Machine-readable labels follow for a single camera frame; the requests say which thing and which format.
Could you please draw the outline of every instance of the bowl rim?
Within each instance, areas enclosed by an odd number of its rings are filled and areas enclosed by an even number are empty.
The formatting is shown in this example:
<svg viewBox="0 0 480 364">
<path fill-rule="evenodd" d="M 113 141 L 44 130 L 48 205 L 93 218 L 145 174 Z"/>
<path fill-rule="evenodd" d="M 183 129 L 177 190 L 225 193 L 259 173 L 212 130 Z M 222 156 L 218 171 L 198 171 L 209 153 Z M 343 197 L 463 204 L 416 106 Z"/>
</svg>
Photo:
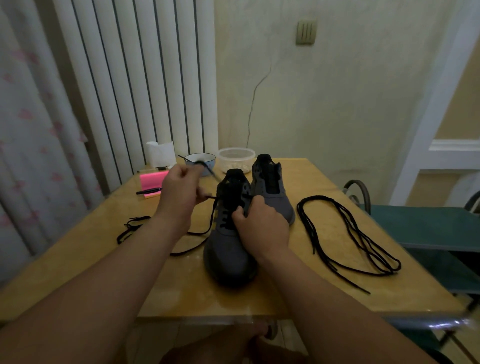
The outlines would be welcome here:
<svg viewBox="0 0 480 364">
<path fill-rule="evenodd" d="M 224 157 L 221 156 L 220 153 L 225 151 L 225 150 L 247 150 L 251 152 L 253 155 L 251 157 L 243 157 L 243 158 L 229 158 L 229 157 Z M 249 160 L 249 159 L 254 159 L 257 156 L 256 152 L 253 149 L 250 148 L 242 148 L 242 147 L 229 147 L 229 148 L 223 148 L 218 151 L 218 157 L 224 160 L 231 160 L 231 161 L 244 161 L 244 160 Z"/>
<path fill-rule="evenodd" d="M 213 157 L 213 159 L 211 159 L 211 160 L 204 160 L 205 163 L 213 162 L 213 161 L 216 159 L 216 155 L 215 155 L 215 154 L 212 154 L 212 153 L 192 153 L 192 154 L 187 155 L 185 158 L 190 159 L 190 158 L 188 158 L 188 157 L 194 156 L 194 155 L 196 155 L 196 154 L 208 154 L 209 156 L 212 156 L 212 157 Z"/>
</svg>

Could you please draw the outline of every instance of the person's left arm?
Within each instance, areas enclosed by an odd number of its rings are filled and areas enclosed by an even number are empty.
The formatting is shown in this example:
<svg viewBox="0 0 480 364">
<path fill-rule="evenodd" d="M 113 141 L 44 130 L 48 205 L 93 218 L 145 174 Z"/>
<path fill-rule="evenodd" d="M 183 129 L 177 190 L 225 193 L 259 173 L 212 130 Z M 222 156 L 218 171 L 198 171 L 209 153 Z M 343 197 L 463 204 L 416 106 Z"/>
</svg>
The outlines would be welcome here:
<svg viewBox="0 0 480 364">
<path fill-rule="evenodd" d="M 0 330 L 1 363 L 107 363 L 205 200 L 202 166 L 176 165 L 155 215 L 112 253 Z"/>
</svg>

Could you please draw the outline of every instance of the white paper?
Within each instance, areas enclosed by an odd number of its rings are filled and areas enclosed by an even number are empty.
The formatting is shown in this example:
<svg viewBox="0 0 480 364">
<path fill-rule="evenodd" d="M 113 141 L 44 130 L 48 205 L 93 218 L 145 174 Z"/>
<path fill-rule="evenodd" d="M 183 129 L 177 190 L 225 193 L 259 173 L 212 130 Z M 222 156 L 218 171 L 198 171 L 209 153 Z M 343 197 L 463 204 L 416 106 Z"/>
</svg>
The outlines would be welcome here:
<svg viewBox="0 0 480 364">
<path fill-rule="evenodd" d="M 177 164 L 173 142 L 165 144 L 147 142 L 147 159 L 152 168 L 170 167 Z"/>
</svg>

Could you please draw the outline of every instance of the bowl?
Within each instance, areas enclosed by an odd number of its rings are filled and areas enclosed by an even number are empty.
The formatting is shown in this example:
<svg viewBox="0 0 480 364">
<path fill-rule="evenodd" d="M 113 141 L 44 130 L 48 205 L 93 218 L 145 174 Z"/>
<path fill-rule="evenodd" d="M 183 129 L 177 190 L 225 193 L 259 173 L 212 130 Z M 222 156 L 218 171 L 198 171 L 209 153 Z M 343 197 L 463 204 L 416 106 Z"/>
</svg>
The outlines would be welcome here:
<svg viewBox="0 0 480 364">
<path fill-rule="evenodd" d="M 186 156 L 185 158 L 190 161 L 190 162 L 185 161 L 185 164 L 188 165 L 188 166 L 192 166 L 193 164 L 195 164 L 195 162 L 197 162 L 199 160 L 205 162 L 205 164 L 208 165 L 208 167 L 211 170 L 213 170 L 213 167 L 215 166 L 216 157 L 213 154 L 210 154 L 210 153 L 194 153 L 194 154 L 190 154 L 190 155 Z M 202 173 L 202 177 L 206 177 L 206 176 L 210 176 L 210 172 L 208 171 L 207 168 L 204 168 L 204 172 Z"/>
<path fill-rule="evenodd" d="M 248 173 L 252 170 L 255 162 L 255 151 L 247 148 L 224 148 L 218 151 L 218 164 L 223 173 L 228 170 L 238 168 L 243 173 Z"/>
</svg>

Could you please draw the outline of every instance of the gray sneaker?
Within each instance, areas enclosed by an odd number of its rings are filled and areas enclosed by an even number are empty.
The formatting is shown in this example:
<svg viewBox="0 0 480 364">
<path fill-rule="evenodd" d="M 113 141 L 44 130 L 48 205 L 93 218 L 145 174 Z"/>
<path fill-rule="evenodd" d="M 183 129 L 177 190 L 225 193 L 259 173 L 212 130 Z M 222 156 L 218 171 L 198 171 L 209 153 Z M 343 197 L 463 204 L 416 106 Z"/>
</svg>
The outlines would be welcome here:
<svg viewBox="0 0 480 364">
<path fill-rule="evenodd" d="M 265 203 L 273 207 L 291 225 L 295 222 L 295 210 L 283 187 L 282 165 L 275 164 L 269 154 L 260 154 L 252 168 L 252 195 L 263 196 Z"/>
<path fill-rule="evenodd" d="M 240 287 L 257 275 L 257 261 L 243 247 L 232 220 L 238 206 L 248 211 L 252 199 L 250 183 L 242 170 L 228 170 L 216 196 L 216 226 L 205 243 L 205 268 L 218 283 Z"/>
</svg>

